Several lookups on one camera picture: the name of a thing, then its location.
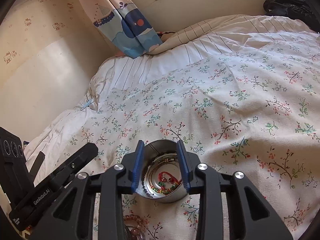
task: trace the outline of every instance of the hello kitty wallpaper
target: hello kitty wallpaper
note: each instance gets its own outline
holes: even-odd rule
[[[11,8],[0,25],[0,87],[33,55],[83,28],[98,33],[79,0],[26,0]]]

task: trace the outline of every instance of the red bead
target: red bead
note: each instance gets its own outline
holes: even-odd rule
[[[138,218],[138,219],[137,219],[137,223],[138,223],[138,224],[142,224],[142,223],[143,223],[143,220],[142,220],[141,218]]]
[[[131,233],[132,236],[137,236],[140,232],[136,228],[132,228],[130,233]]]

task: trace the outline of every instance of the floral bedsheet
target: floral bedsheet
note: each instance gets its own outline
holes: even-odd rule
[[[314,34],[208,57],[149,84],[113,89],[56,166],[87,142],[99,148],[83,169],[92,175],[121,162],[139,139],[182,139],[217,171],[243,171],[298,239],[319,209],[319,63]],[[198,207],[197,195],[171,204],[123,196],[124,214],[144,219],[147,240],[194,239]],[[93,230],[97,237],[97,210]],[[228,239],[227,228],[224,234]]]

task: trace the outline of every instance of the curtain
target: curtain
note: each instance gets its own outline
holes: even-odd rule
[[[131,0],[79,0],[93,24],[124,54],[136,58],[162,41]]]

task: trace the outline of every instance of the black mount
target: black mount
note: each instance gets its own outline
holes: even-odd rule
[[[92,240],[95,197],[101,193],[98,239],[127,240],[121,195],[133,194],[138,186],[144,143],[139,141],[135,152],[104,173],[76,176],[97,153],[94,144],[86,144],[36,186],[9,214],[16,228],[36,225],[30,240]],[[223,240],[221,192],[227,196],[230,240],[292,240],[276,211],[242,172],[217,172],[187,152],[181,140],[177,155],[184,187],[190,195],[200,194],[196,240]],[[47,188],[48,194],[34,204]],[[319,224],[320,212],[300,240],[318,239]]]
[[[177,154],[185,188],[191,195],[200,194],[196,240],[223,240],[221,192],[227,196],[231,240],[269,240],[270,235],[274,240],[292,240],[275,210],[243,173],[239,179],[238,173],[215,171],[187,152],[182,141],[177,143]],[[137,150],[102,174],[79,174],[47,210],[30,239],[91,240],[95,194],[100,192],[99,239],[125,240],[121,194],[132,194],[134,182],[129,177],[136,156]]]
[[[19,137],[0,127],[0,183],[11,208],[34,189]]]

